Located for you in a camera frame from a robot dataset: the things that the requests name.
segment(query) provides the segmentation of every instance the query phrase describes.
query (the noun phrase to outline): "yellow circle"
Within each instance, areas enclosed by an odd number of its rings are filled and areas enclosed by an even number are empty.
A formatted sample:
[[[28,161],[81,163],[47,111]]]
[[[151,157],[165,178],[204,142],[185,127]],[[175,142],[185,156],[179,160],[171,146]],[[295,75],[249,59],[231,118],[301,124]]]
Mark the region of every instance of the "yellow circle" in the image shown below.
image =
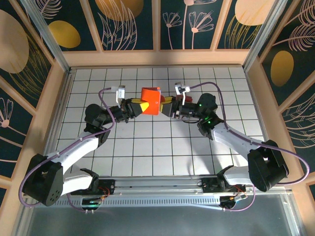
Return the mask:
[[[54,36],[56,42],[65,48],[75,48],[81,42],[80,34],[66,21],[53,21],[49,24],[51,34]]]
[[[245,26],[258,26],[264,23],[274,0],[237,0],[235,17]]]
[[[143,0],[95,0],[100,11],[109,19],[122,21],[126,19],[124,16],[122,4],[125,8],[129,8],[136,18],[143,9]]]
[[[29,42],[23,27],[13,16],[0,10],[0,68],[19,73],[28,59]]]
[[[293,67],[293,56],[287,51],[278,52],[271,63],[271,81],[279,87],[285,85],[291,77]]]

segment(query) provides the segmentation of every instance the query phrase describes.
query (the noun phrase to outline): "white grid mat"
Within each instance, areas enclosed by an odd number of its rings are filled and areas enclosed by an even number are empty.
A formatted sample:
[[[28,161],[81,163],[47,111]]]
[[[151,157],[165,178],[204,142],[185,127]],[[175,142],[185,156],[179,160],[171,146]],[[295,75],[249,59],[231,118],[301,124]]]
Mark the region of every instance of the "white grid mat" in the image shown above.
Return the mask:
[[[142,87],[160,87],[162,95],[176,95],[174,84],[212,81],[223,93],[228,124],[263,140],[252,97],[241,67],[172,67],[79,69],[76,71],[60,133],[58,148],[76,138],[85,128],[85,108],[101,105],[98,91],[125,85],[126,98],[140,98]],[[197,102],[203,92],[216,96],[213,85],[194,89],[188,95]],[[103,96],[114,106],[115,94]],[[217,110],[222,117],[221,107]],[[160,114],[140,115],[130,123],[118,123],[108,140],[81,158],[69,171],[91,169],[100,176],[163,176],[216,174],[228,165],[241,166],[242,159],[224,145],[202,137],[196,124],[186,124]]]

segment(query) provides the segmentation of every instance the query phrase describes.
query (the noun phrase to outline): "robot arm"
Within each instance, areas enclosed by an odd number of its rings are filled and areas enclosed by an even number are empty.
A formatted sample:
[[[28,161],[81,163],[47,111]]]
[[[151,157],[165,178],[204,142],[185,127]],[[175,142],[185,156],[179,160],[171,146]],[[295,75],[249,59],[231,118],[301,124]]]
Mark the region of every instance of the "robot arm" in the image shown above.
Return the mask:
[[[287,166],[279,151],[247,143],[241,138],[235,137],[230,131],[233,130],[246,139],[251,138],[229,126],[226,128],[223,120],[218,118],[215,113],[218,106],[213,95],[204,93],[197,103],[185,102],[185,99],[187,99],[186,96],[167,97],[165,102],[161,104],[160,111],[175,119],[197,118],[199,120],[197,126],[203,136],[225,144],[248,161],[248,166],[229,166],[218,174],[225,185],[254,184],[259,190],[267,191],[288,175]],[[147,104],[139,99],[123,99],[119,106],[111,107],[110,110],[116,122],[128,123],[130,118],[140,115],[146,107]],[[87,107],[85,121],[87,126],[77,139],[104,130],[103,126],[112,122],[108,111],[96,104]],[[80,189],[86,189],[96,195],[102,194],[98,189],[98,175],[91,170],[81,169],[68,175],[65,173],[81,157],[101,146],[107,140],[109,133],[110,131],[83,140],[67,152],[43,165],[28,178],[23,192],[46,206],[54,204],[63,194]],[[276,146],[273,141],[267,141],[266,144]],[[55,154],[58,154],[58,151],[50,153],[48,156],[37,154],[32,158],[28,171]]]
[[[139,99],[122,100],[118,106],[111,107],[110,110],[115,118],[115,122],[126,122],[140,115],[148,104]],[[68,148],[66,152],[59,155],[59,151],[50,153],[47,156],[35,155],[29,164],[27,172],[49,157],[58,155],[46,164],[38,168],[25,182],[22,191],[30,197],[38,200],[46,206],[51,206],[63,194],[80,189],[87,189],[98,194],[98,175],[91,170],[81,169],[75,173],[65,175],[66,171],[85,154],[100,147],[105,143],[110,131],[82,139],[90,134],[104,130],[104,126],[112,123],[108,111],[97,104],[91,104],[86,108],[85,122],[87,123],[84,132],[74,140],[81,140],[77,145]]]
[[[181,94],[189,91],[189,88],[179,86],[177,90]],[[172,97],[162,105],[162,113],[175,119],[199,119],[197,126],[203,136],[228,146],[247,160],[248,166],[229,166],[220,172],[229,185],[251,184],[266,192],[289,174],[280,151],[260,147],[252,142],[274,147],[278,147],[277,144],[272,140],[262,142],[250,138],[226,125],[215,113],[218,106],[213,95],[204,93],[197,103],[185,102],[185,98],[181,95]]]

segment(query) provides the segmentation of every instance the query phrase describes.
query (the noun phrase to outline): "decorative wallpaper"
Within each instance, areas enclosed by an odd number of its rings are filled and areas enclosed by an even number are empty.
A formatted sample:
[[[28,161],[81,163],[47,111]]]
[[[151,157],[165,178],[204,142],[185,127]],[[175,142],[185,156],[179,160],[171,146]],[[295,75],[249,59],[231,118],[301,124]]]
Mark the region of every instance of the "decorative wallpaper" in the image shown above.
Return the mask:
[[[283,10],[282,14],[279,16],[279,18],[278,18],[278,20],[277,20],[277,22],[276,22],[276,25],[274,26],[273,30],[269,33],[268,38],[266,39],[265,43],[262,45],[262,47],[261,47],[261,49],[260,49],[260,51],[259,51],[259,53],[258,53],[258,56],[259,56],[259,57],[260,57],[261,54],[265,51],[265,48],[266,48],[267,44],[269,43],[269,41],[270,41],[271,37],[273,36],[275,30],[278,28],[278,26],[279,26],[281,20],[282,20],[283,17],[285,16],[286,11],[289,9],[289,7],[290,7],[290,5],[291,5],[292,2],[293,2],[293,0],[287,0],[286,5],[285,5],[285,7],[284,7],[284,10]]]
[[[31,20],[29,14],[26,12],[25,8],[23,7],[22,3],[20,0],[17,0],[18,4],[20,5],[21,9],[23,10],[24,14],[27,16],[29,22],[31,23],[31,25],[33,26],[34,30],[37,32],[37,34],[40,36],[41,41],[45,44],[45,47],[47,48],[47,50],[49,51],[49,54],[51,55],[52,58],[55,58],[55,56],[53,55],[53,53],[50,51],[47,43],[45,42],[45,40],[43,40],[40,32],[38,31],[37,27],[35,26],[35,24],[33,23],[33,21]]]
[[[0,89],[0,175],[11,178],[32,115]]]
[[[161,0],[160,49],[210,49],[221,0]]]
[[[315,84],[282,113],[296,153],[315,171]]]
[[[301,0],[262,62],[278,105],[315,70],[315,2]]]
[[[37,106],[51,64],[9,1],[0,5],[0,76]]]
[[[103,50],[152,50],[151,0],[89,0]]]
[[[249,49],[274,0],[232,0],[218,49]]]
[[[5,192],[6,192],[6,189],[0,187],[0,209],[1,209],[2,202],[4,200]]]
[[[35,0],[62,51],[96,51],[79,0]]]

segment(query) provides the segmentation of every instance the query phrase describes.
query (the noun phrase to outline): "red object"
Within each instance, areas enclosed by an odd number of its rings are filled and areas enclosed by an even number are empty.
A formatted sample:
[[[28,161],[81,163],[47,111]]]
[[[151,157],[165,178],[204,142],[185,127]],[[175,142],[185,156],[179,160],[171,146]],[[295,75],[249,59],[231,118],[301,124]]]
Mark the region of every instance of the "red object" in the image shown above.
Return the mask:
[[[157,116],[159,114],[159,105],[161,103],[161,98],[165,101],[165,98],[161,96],[161,91],[159,87],[142,88],[141,101],[149,103],[149,107],[142,114]]]

